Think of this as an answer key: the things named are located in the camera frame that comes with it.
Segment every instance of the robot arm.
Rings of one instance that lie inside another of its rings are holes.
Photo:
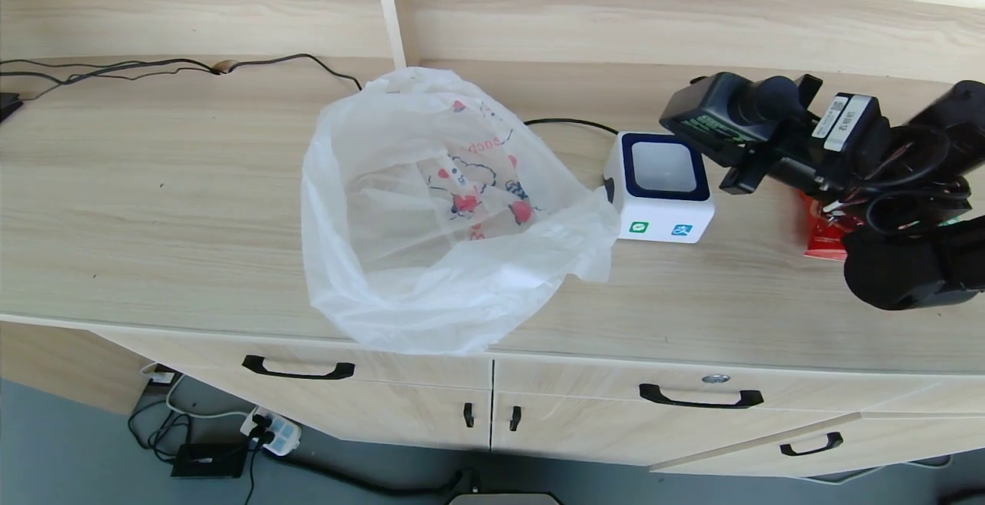
[[[964,176],[985,162],[985,84],[957,83],[894,127],[871,95],[840,92],[813,115],[820,85],[721,72],[676,92],[660,121],[729,168],[724,192],[752,193],[770,176],[833,221],[861,221],[842,242],[845,280],[862,301],[897,311],[985,291],[985,217],[943,225],[970,210]]]

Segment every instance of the gray floor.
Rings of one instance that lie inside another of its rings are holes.
[[[4,505],[242,505],[241,480],[172,480],[170,467],[140,450],[126,418],[3,381],[0,503]],[[188,380],[179,403],[212,413],[249,406]],[[165,411],[139,424],[147,433]],[[201,421],[195,441],[229,441],[239,420]],[[775,478],[659,476],[637,467],[541,460],[342,442],[306,431],[296,451],[390,485],[437,485],[458,467],[477,467],[484,490],[551,491],[564,505],[932,505],[944,495],[985,484],[985,450],[954,458],[942,470],[898,466],[826,487]],[[436,498],[388,499],[292,470],[260,456],[250,505],[440,505]]]

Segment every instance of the plastic bag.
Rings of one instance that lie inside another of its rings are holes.
[[[311,305],[373,349],[481,352],[567,273],[606,281],[619,217],[504,106],[407,68],[326,106],[305,155]]]

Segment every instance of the red package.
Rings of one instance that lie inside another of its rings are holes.
[[[800,193],[803,206],[806,207],[806,250],[803,256],[813,256],[817,259],[841,260],[844,262],[847,254],[841,246],[841,237],[861,226],[855,217],[844,216],[833,220],[820,210],[820,203]]]

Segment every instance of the black drawer handle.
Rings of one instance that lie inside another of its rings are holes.
[[[472,416],[472,404],[465,403],[465,408],[462,410],[462,416],[465,417],[465,428],[475,428],[476,418]]]
[[[780,452],[788,457],[803,457],[805,455],[813,455],[814,453],[830,451],[843,443],[845,443],[845,439],[841,437],[841,432],[828,432],[826,446],[820,446],[820,448],[815,450],[798,453],[794,451],[794,448],[792,448],[790,444],[783,444],[780,446]]]
[[[277,376],[277,378],[296,378],[299,380],[342,380],[351,378],[356,372],[356,365],[352,363],[337,363],[335,369],[328,374],[291,374],[289,372],[274,372],[263,366],[264,357],[259,355],[246,355],[243,358],[243,366],[256,374],[263,376]]]
[[[516,428],[520,425],[520,418],[522,418],[522,417],[523,417],[523,413],[520,410],[520,407],[514,406],[513,407],[513,416],[511,416],[510,417],[510,420],[509,420],[509,431],[510,432],[515,432],[516,431]]]
[[[692,401],[675,401],[660,392],[660,386],[655,383],[641,383],[639,396],[662,406],[693,406],[699,408],[750,408],[764,403],[763,394],[756,390],[740,390],[739,400],[735,403],[692,403]]]

